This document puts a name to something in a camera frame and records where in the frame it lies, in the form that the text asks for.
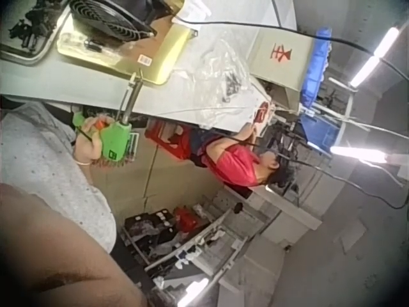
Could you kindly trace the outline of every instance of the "workbench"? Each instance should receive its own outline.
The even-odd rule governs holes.
[[[228,20],[263,23],[278,26],[279,20],[286,28],[296,28],[292,0],[203,0],[212,11],[207,21]],[[202,26],[180,56],[174,72],[162,86],[146,85],[141,90],[134,111],[169,118],[181,122],[208,126],[206,120],[197,115],[197,106],[186,96],[189,86],[183,73],[195,69],[201,55],[221,33],[230,32],[235,38],[232,45],[244,58],[248,57],[256,35],[254,27],[211,25]],[[127,80],[111,74],[80,66],[79,62],[60,55],[53,46],[46,57],[32,67],[1,60],[0,93],[18,98],[29,98],[44,102],[64,102],[97,106],[109,109],[119,108],[127,88]],[[217,128],[238,131],[249,119],[249,110],[231,114],[226,110],[215,124]]]

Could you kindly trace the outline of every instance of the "red logo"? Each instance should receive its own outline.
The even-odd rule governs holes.
[[[291,52],[293,49],[289,51],[284,51],[284,45],[274,44],[273,51],[271,52],[270,59],[275,58],[279,63],[281,63],[282,59],[286,58],[287,60],[291,61]]]

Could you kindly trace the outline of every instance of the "fan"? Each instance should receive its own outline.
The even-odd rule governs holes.
[[[154,36],[150,26],[171,9],[161,0],[71,0],[76,19],[123,42]]]

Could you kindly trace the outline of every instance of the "gold tray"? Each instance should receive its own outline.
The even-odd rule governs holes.
[[[181,7],[181,1],[174,4]],[[153,84],[164,84],[168,79],[187,41],[194,31],[171,22],[172,16],[152,22],[157,35],[136,42],[118,42],[103,33],[68,16],[58,36],[59,53],[92,63],[100,68],[109,68],[125,75],[139,73]],[[84,42],[88,39],[103,43],[100,52],[89,50]]]

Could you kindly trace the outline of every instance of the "ceiling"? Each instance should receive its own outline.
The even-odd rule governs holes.
[[[330,27],[333,36],[358,43],[374,50],[392,26],[402,27],[409,19],[409,0],[293,0],[297,24],[302,31],[315,33],[320,27]],[[408,73],[409,27],[401,33],[387,55],[401,70]],[[368,55],[346,45],[332,44],[330,68],[342,72],[344,81],[350,81],[368,59]],[[384,92],[399,81],[389,74],[371,78],[371,86]]]

